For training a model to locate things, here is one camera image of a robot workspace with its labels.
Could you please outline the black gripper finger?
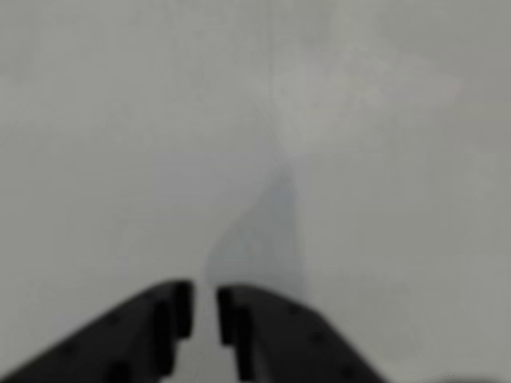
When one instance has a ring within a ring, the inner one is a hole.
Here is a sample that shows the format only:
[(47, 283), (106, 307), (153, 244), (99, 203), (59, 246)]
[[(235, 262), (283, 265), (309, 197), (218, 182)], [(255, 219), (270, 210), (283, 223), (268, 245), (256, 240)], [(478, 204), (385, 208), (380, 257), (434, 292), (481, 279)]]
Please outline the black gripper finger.
[(192, 334), (189, 280), (151, 286), (2, 377), (3, 382), (162, 382)]
[(383, 377), (317, 312), (249, 285), (218, 288), (220, 338), (241, 382), (382, 382)]

